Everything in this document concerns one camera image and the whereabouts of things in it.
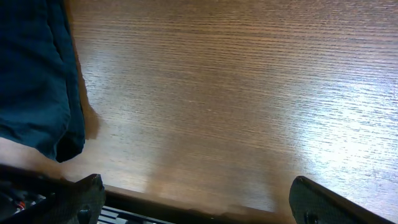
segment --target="dark blue cloth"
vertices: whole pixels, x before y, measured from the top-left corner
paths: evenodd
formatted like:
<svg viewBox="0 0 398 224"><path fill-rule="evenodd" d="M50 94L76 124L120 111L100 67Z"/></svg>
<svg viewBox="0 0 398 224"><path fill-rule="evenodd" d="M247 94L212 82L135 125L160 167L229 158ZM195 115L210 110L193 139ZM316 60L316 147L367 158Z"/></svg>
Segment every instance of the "dark blue cloth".
<svg viewBox="0 0 398 224"><path fill-rule="evenodd" d="M59 162L83 149L78 73L61 0L0 0L0 137Z"/></svg>

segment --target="navy fabric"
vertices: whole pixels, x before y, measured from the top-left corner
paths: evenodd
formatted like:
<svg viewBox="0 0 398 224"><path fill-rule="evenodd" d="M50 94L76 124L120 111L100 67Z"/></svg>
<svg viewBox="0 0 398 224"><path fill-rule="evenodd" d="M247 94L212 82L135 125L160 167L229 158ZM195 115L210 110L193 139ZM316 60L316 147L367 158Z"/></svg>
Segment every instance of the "navy fabric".
<svg viewBox="0 0 398 224"><path fill-rule="evenodd" d="M85 143L62 0L0 0L0 137L63 162Z"/></svg>

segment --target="brown wooden tabletop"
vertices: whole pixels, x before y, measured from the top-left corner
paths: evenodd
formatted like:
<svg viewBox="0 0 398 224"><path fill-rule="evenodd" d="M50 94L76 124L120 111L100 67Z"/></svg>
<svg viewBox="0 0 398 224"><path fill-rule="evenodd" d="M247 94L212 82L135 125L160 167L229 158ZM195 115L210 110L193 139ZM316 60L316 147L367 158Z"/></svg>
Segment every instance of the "brown wooden tabletop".
<svg viewBox="0 0 398 224"><path fill-rule="evenodd" d="M83 154L0 163L291 222L305 175L398 222L398 2L76 0Z"/></svg>

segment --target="folded cloth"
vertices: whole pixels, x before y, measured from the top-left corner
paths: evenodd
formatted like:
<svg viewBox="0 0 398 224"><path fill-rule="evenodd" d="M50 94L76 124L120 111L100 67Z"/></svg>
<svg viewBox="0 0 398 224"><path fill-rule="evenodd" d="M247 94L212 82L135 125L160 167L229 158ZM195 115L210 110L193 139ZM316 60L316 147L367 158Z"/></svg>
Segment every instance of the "folded cloth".
<svg viewBox="0 0 398 224"><path fill-rule="evenodd" d="M0 21L0 137L75 157L85 129L63 1L0 0Z"/></svg>

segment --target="wood grain surface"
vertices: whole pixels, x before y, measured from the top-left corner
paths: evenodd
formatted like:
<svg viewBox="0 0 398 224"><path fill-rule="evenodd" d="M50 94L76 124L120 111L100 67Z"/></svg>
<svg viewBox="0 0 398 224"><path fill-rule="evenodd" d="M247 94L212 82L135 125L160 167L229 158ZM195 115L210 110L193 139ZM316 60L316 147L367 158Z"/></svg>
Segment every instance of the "wood grain surface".
<svg viewBox="0 0 398 224"><path fill-rule="evenodd" d="M305 175L398 222L396 0L68 7L84 153L56 164L0 139L0 163L281 223Z"/></svg>

